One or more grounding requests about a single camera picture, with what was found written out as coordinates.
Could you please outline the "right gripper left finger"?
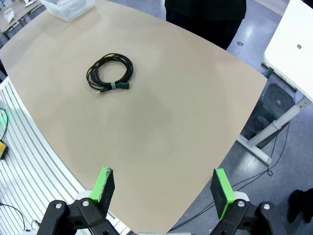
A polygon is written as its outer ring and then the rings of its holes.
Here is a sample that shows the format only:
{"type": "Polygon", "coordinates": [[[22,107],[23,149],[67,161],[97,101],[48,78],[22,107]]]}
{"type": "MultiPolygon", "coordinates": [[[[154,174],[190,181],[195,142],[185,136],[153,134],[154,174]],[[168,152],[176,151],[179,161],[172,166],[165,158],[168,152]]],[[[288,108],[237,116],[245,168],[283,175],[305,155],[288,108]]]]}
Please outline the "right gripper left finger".
{"type": "Polygon", "coordinates": [[[115,228],[106,218],[115,189],[113,170],[103,167],[90,195],[68,205],[51,201],[40,225],[42,235],[74,235],[89,229],[94,235],[114,235],[115,228]]]}

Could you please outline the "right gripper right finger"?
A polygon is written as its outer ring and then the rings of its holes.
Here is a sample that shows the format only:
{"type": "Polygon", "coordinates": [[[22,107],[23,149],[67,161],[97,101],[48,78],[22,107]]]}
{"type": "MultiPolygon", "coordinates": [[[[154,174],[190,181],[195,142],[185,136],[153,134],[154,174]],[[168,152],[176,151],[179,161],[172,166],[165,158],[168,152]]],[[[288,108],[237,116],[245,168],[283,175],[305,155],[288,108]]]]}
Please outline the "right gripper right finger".
{"type": "Polygon", "coordinates": [[[213,171],[210,190],[219,222],[212,235],[234,235],[238,230],[249,235],[285,235],[286,229],[275,204],[254,205],[248,196],[234,191],[222,168],[213,171]]]}

